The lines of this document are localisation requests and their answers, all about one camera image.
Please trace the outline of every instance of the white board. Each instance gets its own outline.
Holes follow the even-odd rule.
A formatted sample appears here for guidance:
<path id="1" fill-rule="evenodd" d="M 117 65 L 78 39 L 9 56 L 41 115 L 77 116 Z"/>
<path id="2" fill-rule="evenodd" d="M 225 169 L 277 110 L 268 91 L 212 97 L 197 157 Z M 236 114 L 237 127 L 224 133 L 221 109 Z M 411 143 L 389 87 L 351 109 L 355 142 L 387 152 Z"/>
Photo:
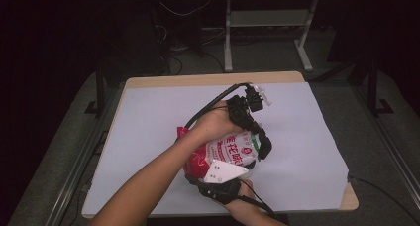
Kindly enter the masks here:
<path id="1" fill-rule="evenodd" d="M 169 147 L 176 127 L 229 86 L 128 88 L 120 101 L 82 215 L 95 215 L 137 170 Z M 272 105 L 252 113 L 273 148 L 251 180 L 274 211 L 339 209 L 348 169 L 307 83 L 265 83 Z M 234 94 L 245 95 L 244 88 Z M 179 172 L 152 216 L 227 211 L 201 196 Z"/>

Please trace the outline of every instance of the wrist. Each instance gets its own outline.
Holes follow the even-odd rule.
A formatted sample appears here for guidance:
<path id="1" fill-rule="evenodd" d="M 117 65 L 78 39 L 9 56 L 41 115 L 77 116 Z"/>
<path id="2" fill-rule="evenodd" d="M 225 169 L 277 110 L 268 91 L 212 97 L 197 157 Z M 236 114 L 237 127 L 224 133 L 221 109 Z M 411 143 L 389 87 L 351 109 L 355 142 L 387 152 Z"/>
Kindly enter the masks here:
<path id="1" fill-rule="evenodd" d="M 197 128 L 192 128 L 189 130 L 184 138 L 185 137 L 191 139 L 194 142 L 195 148 L 198 148 L 199 146 L 209 142 L 209 140 L 207 140 L 206 132 Z"/>

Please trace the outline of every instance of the cable on floor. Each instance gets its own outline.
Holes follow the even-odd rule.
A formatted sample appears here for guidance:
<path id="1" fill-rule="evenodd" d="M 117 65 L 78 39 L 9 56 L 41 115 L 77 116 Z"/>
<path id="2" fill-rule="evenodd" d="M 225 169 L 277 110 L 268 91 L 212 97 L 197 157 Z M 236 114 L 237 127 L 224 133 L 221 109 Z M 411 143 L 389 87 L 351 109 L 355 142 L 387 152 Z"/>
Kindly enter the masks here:
<path id="1" fill-rule="evenodd" d="M 354 176 L 352 176 L 352 175 L 349 175 L 349 179 L 355 179 L 356 181 L 360 181 L 360 182 L 363 182 L 363 183 L 365 183 L 365 184 L 367 184 L 367 185 L 369 185 L 369 186 L 371 186 L 371 187 L 373 187 L 373 188 L 375 188 L 375 189 L 377 189 L 378 191 L 380 191 L 382 194 L 384 194 L 386 197 L 388 197 L 390 200 L 392 200 L 394 203 L 396 203 L 410 218 L 411 218 L 411 220 L 413 220 L 414 221 L 414 223 L 415 224 L 417 224 L 418 226 L 420 226 L 420 221 L 418 221 L 415 217 L 414 217 L 414 215 L 413 214 L 411 214 L 409 211 L 408 211 L 408 209 L 407 208 L 405 208 L 404 207 L 404 205 L 402 205 L 396 198 L 394 198 L 391 194 L 389 194 L 388 192 L 386 192 L 384 189 L 382 189 L 382 188 L 380 188 L 379 186 L 377 186 L 377 185 L 375 185 L 375 184 L 373 184 L 373 183 L 371 183 L 371 182 L 369 182 L 369 181 L 367 181 L 367 180 L 365 180 L 365 179 L 362 179 L 362 178 L 357 178 L 357 177 L 354 177 Z"/>

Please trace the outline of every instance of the floor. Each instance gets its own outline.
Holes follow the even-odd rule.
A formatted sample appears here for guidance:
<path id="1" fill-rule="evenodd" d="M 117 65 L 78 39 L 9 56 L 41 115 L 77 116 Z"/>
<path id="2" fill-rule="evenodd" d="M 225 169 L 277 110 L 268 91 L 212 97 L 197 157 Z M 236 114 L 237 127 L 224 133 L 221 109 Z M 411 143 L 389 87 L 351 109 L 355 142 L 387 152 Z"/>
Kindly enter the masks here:
<path id="1" fill-rule="evenodd" d="M 338 65 L 326 62 L 334 35 L 333 30 L 310 33 L 305 47 L 314 67 L 311 73 L 302 69 L 294 49 L 292 41 L 296 33 L 285 31 L 275 40 L 251 39 L 234 44 L 234 72 L 298 70 L 305 80 L 310 80 Z M 168 73 L 221 73 L 223 42 L 215 40 L 207 44 L 204 52 L 203 56 L 199 56 L 184 50 L 181 45 L 181 51 L 173 51 L 168 59 Z M 383 73 L 379 74 L 378 97 L 386 99 L 394 113 L 374 118 L 366 108 L 366 85 L 354 87 L 347 83 L 350 71 L 345 70 L 321 83 L 311 83 L 311 88 L 337 148 L 348 165 L 349 174 L 357 178 L 351 183 L 360 206 L 352 212 L 290 213 L 289 224 L 419 225 L 419 205 L 416 205 L 402 180 L 389 146 L 396 146 L 412 173 L 420 179 L 420 119 L 401 98 L 392 79 Z M 96 98 L 95 75 L 86 80 L 9 225 L 67 226 L 88 223 L 81 217 L 80 209 L 122 87 L 123 84 L 107 88 L 106 110 L 100 118 L 95 118 L 95 115 L 84 114 L 86 106 Z M 206 219 L 205 222 L 202 218 L 151 219 L 147 225 L 210 225 L 215 222 L 212 220 L 215 219 Z M 226 221 L 218 221 L 219 224 L 234 225 L 231 219 L 223 220 Z"/>

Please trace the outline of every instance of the snack bag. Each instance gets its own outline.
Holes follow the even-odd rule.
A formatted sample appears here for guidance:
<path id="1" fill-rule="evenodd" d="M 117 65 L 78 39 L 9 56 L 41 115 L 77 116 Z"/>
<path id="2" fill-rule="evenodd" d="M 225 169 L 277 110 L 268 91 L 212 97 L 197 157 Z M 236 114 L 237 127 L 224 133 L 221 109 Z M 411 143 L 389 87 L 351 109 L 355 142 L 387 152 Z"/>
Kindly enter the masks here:
<path id="1" fill-rule="evenodd" d="M 178 127 L 178 138 L 181 138 L 187 132 L 187 129 Z M 258 138 L 255 138 L 249 131 L 227 135 L 220 140 L 208 142 L 198 147 L 189 157 L 183 169 L 188 175 L 203 178 L 213 160 L 245 167 L 257 159 L 259 148 Z"/>

